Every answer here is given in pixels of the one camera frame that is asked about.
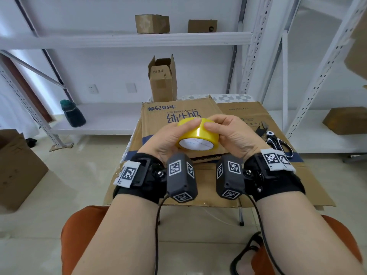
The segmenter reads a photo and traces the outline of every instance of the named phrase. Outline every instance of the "white curtain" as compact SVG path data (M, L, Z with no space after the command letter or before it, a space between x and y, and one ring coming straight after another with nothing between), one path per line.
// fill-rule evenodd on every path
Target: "white curtain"
M0 129L16 129L25 139L39 134L38 124L0 77Z

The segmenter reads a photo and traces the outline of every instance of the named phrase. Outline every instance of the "person's left hand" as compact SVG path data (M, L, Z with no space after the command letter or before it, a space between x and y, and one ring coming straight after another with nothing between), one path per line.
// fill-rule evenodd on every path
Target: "person's left hand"
M201 118L195 118L180 126L177 126L176 122L167 124L154 134L138 152L150 154L166 163L168 158L177 152L176 143L178 139L186 132L197 128L200 123Z

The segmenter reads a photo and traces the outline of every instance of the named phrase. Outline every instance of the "black wristband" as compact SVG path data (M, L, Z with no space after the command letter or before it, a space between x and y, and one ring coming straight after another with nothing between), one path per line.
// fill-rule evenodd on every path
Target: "black wristband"
M270 171L262 154L257 155L260 164L265 169L268 176L264 176L256 160L255 155L251 156L244 164L245 170L251 170L253 180L245 180L246 193L252 195L254 200L258 200L283 192L299 191L306 194L305 187L299 177L291 171Z
M135 154L131 158L131 161L144 164L146 163L146 160L144 158L150 159L150 164L143 185L138 187L131 185L130 188L125 188L117 185L115 190L113 191L113 198L115 198L118 194L129 194L150 200L153 203L158 204L159 199L164 197L164 194L167 192L166 184L160 183L159 180L154 176L155 171L160 171L164 169L163 163L158 158L141 152Z

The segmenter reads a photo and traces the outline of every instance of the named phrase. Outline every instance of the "tile floor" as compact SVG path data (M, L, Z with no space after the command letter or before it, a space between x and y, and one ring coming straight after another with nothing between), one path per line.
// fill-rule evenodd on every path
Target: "tile floor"
M77 210L102 203L130 136L62 138L75 146L48 152L51 141L43 133L37 137L33 150L50 171L17 212L0 215L0 231L11 236L0 240L0 274L61 274L62 226ZM351 230L367 259L367 163L347 165L339 155L302 157L337 204L323 213ZM251 209L243 215L245 226L239 227L235 209L164 207L159 273L228 274L232 259L259 229Z

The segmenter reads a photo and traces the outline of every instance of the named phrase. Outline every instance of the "electrical outlet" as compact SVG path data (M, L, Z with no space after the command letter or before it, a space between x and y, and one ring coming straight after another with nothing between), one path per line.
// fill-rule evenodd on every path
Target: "electrical outlet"
M135 83L125 83L125 85L128 93L136 93Z
M89 89L89 92L90 93L98 93L98 88L97 88L97 86L95 85L95 84L92 84L92 85L89 85L88 86L88 89Z

